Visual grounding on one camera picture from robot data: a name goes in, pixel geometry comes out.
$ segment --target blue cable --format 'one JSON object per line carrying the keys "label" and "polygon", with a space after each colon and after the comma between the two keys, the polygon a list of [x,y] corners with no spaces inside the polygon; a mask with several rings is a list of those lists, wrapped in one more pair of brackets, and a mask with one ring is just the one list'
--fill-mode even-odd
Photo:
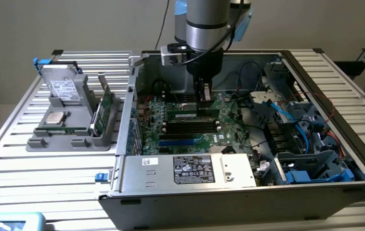
{"label": "blue cable", "polygon": [[[292,116],[291,116],[287,112],[284,112],[274,103],[271,103],[270,106],[271,106],[272,108],[275,108],[275,110],[276,110],[280,114],[283,114],[286,117],[288,117],[288,119],[291,120],[292,123],[295,123]],[[307,154],[307,153],[308,153],[308,147],[310,147],[310,146],[308,146],[308,145],[310,145],[310,144],[308,144],[308,139],[306,138],[304,133],[303,133],[303,130],[302,130],[302,128],[299,127],[298,124],[295,124],[295,128],[296,128],[296,130],[299,131],[299,133],[300,133],[300,135],[302,135],[302,137],[303,137],[303,141],[304,141],[304,154]]]}

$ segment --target warning label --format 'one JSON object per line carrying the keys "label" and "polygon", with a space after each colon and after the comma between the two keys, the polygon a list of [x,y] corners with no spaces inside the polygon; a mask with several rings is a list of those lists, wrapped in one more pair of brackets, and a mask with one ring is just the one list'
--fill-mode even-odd
{"label": "warning label", "polygon": [[175,156],[173,182],[176,184],[215,183],[211,156]]}
{"label": "warning label", "polygon": [[66,81],[50,81],[52,88],[57,97],[61,100],[80,100],[74,84],[70,80]]}

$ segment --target robotic arm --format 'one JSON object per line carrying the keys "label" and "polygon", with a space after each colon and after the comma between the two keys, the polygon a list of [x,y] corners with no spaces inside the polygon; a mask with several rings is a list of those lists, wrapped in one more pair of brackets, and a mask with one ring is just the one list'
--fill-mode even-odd
{"label": "robotic arm", "polygon": [[247,19],[250,0],[181,0],[175,9],[175,40],[161,47],[163,65],[185,65],[199,108],[212,104],[212,77],[220,72],[224,40]]}

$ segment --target white wall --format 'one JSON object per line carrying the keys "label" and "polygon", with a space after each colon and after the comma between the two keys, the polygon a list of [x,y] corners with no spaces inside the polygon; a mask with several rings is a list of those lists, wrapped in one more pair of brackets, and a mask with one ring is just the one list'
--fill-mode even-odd
{"label": "white wall", "polygon": [[[254,0],[234,49],[320,47],[354,59],[365,47],[365,0]],[[16,103],[53,49],[153,49],[165,0],[0,0],[0,103]],[[160,44],[173,38],[171,0]]]}

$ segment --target side panel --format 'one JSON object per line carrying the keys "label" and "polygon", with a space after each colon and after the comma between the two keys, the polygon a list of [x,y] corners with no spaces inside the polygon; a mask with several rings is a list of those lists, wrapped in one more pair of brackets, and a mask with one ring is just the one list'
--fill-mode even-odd
{"label": "side panel", "polygon": [[116,228],[165,229],[326,219],[365,196],[365,185],[148,196],[111,197],[98,203]]}

